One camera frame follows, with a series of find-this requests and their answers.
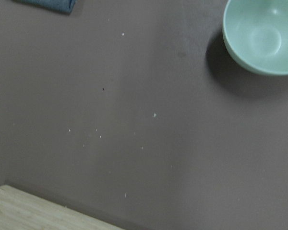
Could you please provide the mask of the grey folded cloth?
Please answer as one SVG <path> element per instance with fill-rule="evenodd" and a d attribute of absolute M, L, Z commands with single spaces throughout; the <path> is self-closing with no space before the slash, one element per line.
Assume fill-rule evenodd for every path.
<path fill-rule="evenodd" d="M 56 12 L 70 14 L 76 0 L 17 0 L 19 3 L 34 5 Z"/>

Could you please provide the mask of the wooden cutting board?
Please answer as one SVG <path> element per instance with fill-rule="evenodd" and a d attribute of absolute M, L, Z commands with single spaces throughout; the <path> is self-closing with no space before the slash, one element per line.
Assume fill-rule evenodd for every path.
<path fill-rule="evenodd" d="M 119 227 L 9 185 L 0 186 L 0 230 L 118 230 Z"/>

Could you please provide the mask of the green bowl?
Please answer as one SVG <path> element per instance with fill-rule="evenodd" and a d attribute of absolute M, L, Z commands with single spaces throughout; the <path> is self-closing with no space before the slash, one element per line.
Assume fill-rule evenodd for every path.
<path fill-rule="evenodd" d="M 244 69 L 288 76 L 288 0 L 229 0 L 222 35 L 229 55 Z"/>

